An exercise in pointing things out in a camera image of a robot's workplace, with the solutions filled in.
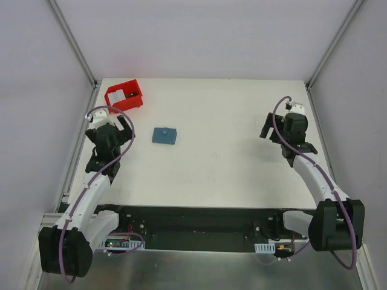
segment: blue object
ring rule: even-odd
[[[152,142],[174,145],[176,136],[177,130],[174,128],[155,128],[153,131]]]

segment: cable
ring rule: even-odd
[[[351,219],[350,219],[350,216],[348,215],[348,212],[346,211],[345,207],[344,207],[344,204],[343,202],[341,201],[340,199],[340,196],[339,194],[337,193],[335,187],[333,186],[330,178],[328,177],[328,175],[325,173],[324,169],[318,165],[313,159],[311,159],[309,156],[303,154],[302,152],[298,151],[297,149],[295,149],[294,147],[292,147],[289,143],[286,142],[286,140],[284,139],[284,137],[282,137],[282,135],[279,133],[278,131],[278,128],[277,128],[277,124],[276,124],[276,111],[279,107],[279,105],[284,101],[288,99],[289,101],[292,101],[292,98],[290,96],[286,96],[286,97],[283,97],[282,99],[280,99],[280,101],[276,104],[276,106],[274,107],[274,110],[273,110],[273,127],[274,127],[274,130],[276,131],[277,133],[277,136],[278,138],[281,140],[281,142],[286,146],[288,147],[290,150],[292,150],[295,154],[297,155],[300,155],[301,157],[304,157],[306,160],[308,160],[310,163],[312,163],[315,168],[318,169],[318,171],[320,171],[321,175],[324,177],[324,179],[326,180],[326,182],[328,183],[331,191],[332,191],[332,194],[334,195],[334,197],[336,198],[337,202],[339,203],[339,206],[341,208],[341,211],[343,212],[344,214],[344,219],[348,225],[348,228],[350,230],[350,236],[351,236],[351,241],[352,241],[352,262],[350,264],[350,266],[347,266],[346,264],[343,263],[343,261],[340,260],[340,258],[336,255],[335,252],[331,251],[332,255],[335,257],[335,259],[347,270],[352,270],[356,267],[356,259],[357,259],[357,247],[356,247],[356,236],[355,236],[355,230],[353,228],[353,225],[352,225],[352,222],[351,222]]]
[[[73,216],[77,206],[79,205],[79,202],[80,200],[83,198],[83,196],[85,195],[85,193],[87,192],[88,190],[88,187],[93,183],[94,180],[96,180],[96,178],[106,169],[108,168],[110,165],[114,164],[117,160],[119,160],[129,149],[130,147],[132,146],[133,144],[133,141],[134,141],[134,136],[135,136],[135,133],[134,133],[134,125],[133,125],[133,122],[132,120],[124,113],[122,112],[121,110],[115,108],[115,107],[112,107],[112,106],[98,106],[98,107],[95,107],[93,109],[91,109],[90,111],[88,111],[86,113],[86,116],[89,117],[90,114],[96,110],[99,110],[99,109],[113,109],[115,110],[116,112],[122,114],[126,119],[127,121],[129,122],[129,124],[131,125],[131,128],[132,128],[132,138],[129,142],[129,145],[124,149],[124,151],[119,155],[117,156],[116,158],[114,158],[112,161],[110,161],[108,164],[106,164],[105,166],[103,166],[91,179],[90,181],[87,183],[87,188],[85,187],[82,192],[80,193],[80,195],[78,196],[77,200],[75,201],[74,203],[74,206],[73,208],[71,209],[71,211],[69,212],[68,216],[69,218],[71,219],[71,217]],[[63,240],[65,238],[65,233],[66,233],[66,230],[67,230],[67,226],[68,224],[70,223],[70,219],[67,219],[65,221],[65,224],[63,226],[63,229],[62,229],[62,232],[60,233],[60,238],[59,238],[59,268],[60,268],[60,273],[63,277],[63,279],[69,283],[69,284],[72,284],[74,281],[75,281],[75,276],[69,280],[66,276],[66,272],[65,272],[65,266],[63,264]]]
[[[106,250],[106,252],[108,253],[108,256],[113,256],[113,257],[120,257],[120,256],[126,256],[130,253],[133,253],[135,250],[141,248],[141,246],[144,244],[144,238],[142,237],[141,234],[137,234],[137,233],[110,233],[109,236],[123,236],[123,235],[127,235],[127,236],[136,236],[136,237],[139,237],[141,239],[141,243],[138,245],[138,246],[135,246],[133,249],[130,249],[128,251],[125,251],[123,253],[112,253],[112,252],[109,252],[108,250]]]

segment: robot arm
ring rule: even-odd
[[[300,210],[286,211],[283,214],[284,227],[309,237],[310,243],[316,251],[350,250],[352,248],[351,237],[348,225],[343,218],[343,212],[333,195],[330,184],[314,165],[320,163],[317,150],[312,144],[305,142],[308,127],[305,109],[296,102],[287,103],[286,108],[288,109],[286,116],[275,115],[279,133],[291,147],[302,152],[314,163],[290,150],[283,144],[275,131],[270,139],[274,143],[281,144],[282,156],[304,180],[314,198],[317,209],[313,216]],[[260,137],[266,138],[271,127],[273,127],[273,114],[269,113]],[[364,205],[359,200],[351,200],[329,176],[328,179],[350,216],[356,234],[356,246],[360,248],[365,215]]]
[[[63,266],[66,275],[77,277],[86,275],[91,266],[93,252],[119,225],[118,214],[108,210],[100,211],[97,217],[90,221],[102,195],[110,188],[120,168],[119,159],[105,170],[103,168],[119,157],[120,146],[132,138],[132,129],[125,119],[122,116],[117,119],[123,130],[117,128],[104,109],[95,111],[89,118],[92,128],[86,131],[86,136],[96,146],[86,166],[86,176],[80,189],[80,193],[84,190],[87,190],[87,193],[80,201],[70,204],[53,227],[43,227],[39,233],[41,265],[45,272],[61,273],[59,239],[67,222],[62,249]]]

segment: black base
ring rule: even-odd
[[[267,243],[268,237],[292,238],[283,227],[282,214],[287,210],[281,209],[99,205],[95,213],[101,210],[118,213],[117,231],[131,228],[144,237],[149,250],[254,253],[254,244]]]

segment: metal frame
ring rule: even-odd
[[[317,68],[312,73],[312,76],[310,77],[309,81],[307,82],[307,89],[309,90],[314,83],[316,82],[317,78],[319,77],[322,69],[325,67],[327,62],[329,61],[331,55],[333,54],[334,50],[336,49],[337,45],[339,44],[340,40],[343,38],[345,32],[350,27],[351,23],[353,22],[353,19],[360,11],[361,6],[366,0],[356,0],[355,3],[352,5],[351,9],[349,10],[348,14],[345,16],[344,21],[341,23],[339,30],[334,35],[331,43],[329,44],[327,50],[324,52],[324,55],[322,56],[319,64],[317,65]]]
[[[59,8],[58,3],[56,0],[47,0],[48,6],[51,8],[51,11],[53,12],[53,15],[55,19],[57,20],[57,23],[62,30],[68,45],[70,46],[71,50],[73,51],[76,59],[78,60],[80,66],[82,67],[83,72],[87,76],[90,84],[92,86],[95,86],[97,84],[97,80],[94,77],[92,71],[90,70],[89,65],[86,62],[85,57],[83,56],[78,43],[76,42],[73,33],[71,32],[65,17],[63,16],[62,11]]]
[[[81,52],[81,50],[80,50],[80,48],[79,48],[79,46],[74,38],[74,35],[72,34],[64,16],[63,16],[63,13],[59,8],[57,1],[56,0],[46,0],[46,1],[48,3],[48,6],[50,7],[51,11],[53,12],[54,17],[56,18],[57,23],[58,23],[60,29],[62,30],[62,32],[63,32],[71,50],[73,51],[76,59],[78,60],[82,70],[84,71],[85,75],[87,76],[90,84],[94,87],[94,89],[91,93],[90,99],[89,99],[88,106],[87,106],[86,111],[88,111],[89,109],[91,109],[94,106],[94,104],[96,102],[97,95],[99,92],[99,87],[101,84],[101,80],[96,80],[96,78],[94,77],[93,72],[91,71],[89,65],[87,64],[86,59],[85,59],[84,55],[82,54],[82,52]],[[365,2],[365,0],[356,0],[354,2],[353,6],[349,10],[346,18],[342,22],[337,33],[333,37],[327,50],[325,51],[323,57],[321,58],[317,68],[314,70],[309,81],[306,83],[306,90],[308,92],[308,96],[310,99],[313,114],[314,114],[315,119],[316,119],[317,130],[318,130],[320,138],[322,140],[323,150],[324,150],[325,156],[327,158],[327,162],[328,162],[328,165],[330,167],[329,170],[330,170],[332,177],[334,177],[334,175],[333,175],[333,170],[331,168],[329,154],[327,152],[327,148],[326,148],[326,144],[325,144],[324,131],[322,130],[320,118],[319,118],[319,116],[316,112],[316,109],[314,107],[313,98],[310,94],[310,89],[315,84],[321,71],[323,70],[325,65],[328,63],[331,55],[335,51],[335,48],[337,47],[340,40],[343,38],[343,35],[348,30],[349,26],[353,22],[353,19],[355,18],[355,16],[360,11],[360,8],[364,2]],[[59,206],[62,204],[62,202],[66,202],[68,199],[67,193],[71,187],[71,183],[73,181],[74,174],[76,171],[76,165],[78,163],[79,156],[80,156],[80,153],[82,151],[82,146],[83,146],[83,142],[85,139],[83,132],[86,129],[86,126],[87,126],[87,122],[85,120],[82,120],[82,122],[80,122],[80,124],[79,124],[79,130],[77,131],[78,138],[77,138],[77,140],[73,146],[73,149],[72,149],[72,155],[71,155],[72,157],[71,157],[71,160],[69,161],[69,164],[68,164],[67,174],[65,175],[63,182],[60,185],[56,210],[59,209]],[[42,221],[42,227],[45,225],[49,226],[49,225],[54,224],[60,215],[61,214],[55,214],[55,213],[45,214],[43,221]],[[357,262],[357,271],[359,273],[360,280],[362,282],[364,289],[372,289],[372,290],[373,289],[375,289],[375,290],[380,289],[378,282],[377,282],[377,279],[376,279],[374,268],[372,266],[371,259],[369,258],[368,249],[366,247],[366,244],[363,244],[363,247],[359,250],[359,259]],[[28,290],[37,289],[37,287],[39,285],[39,281],[41,279],[41,275],[42,275],[42,270],[41,270],[41,265],[40,265],[39,247],[38,247],[38,243],[37,243],[37,239],[36,239],[35,244],[34,244],[34,248],[33,248],[33,252],[30,256],[30,260],[28,261],[27,272],[25,273],[24,279],[22,280],[22,283],[21,283],[21,289],[28,289]]]
[[[96,100],[97,100],[98,93],[99,93],[99,87],[95,87],[91,92],[85,114],[86,112],[88,112],[90,109],[94,107],[94,104],[96,103]],[[68,192],[70,191],[71,185],[73,183],[79,157],[80,157],[80,154],[82,153],[83,142],[85,141],[85,138],[86,138],[84,132],[86,131],[87,125],[88,125],[88,121],[82,118],[78,125],[77,138],[75,140],[73,148],[71,149],[71,159],[67,164],[66,175],[64,176],[62,183],[59,186],[59,191],[57,193],[57,199],[55,202],[56,204],[55,211],[59,209],[60,204],[62,202],[66,202],[68,200],[68,195],[69,195]]]

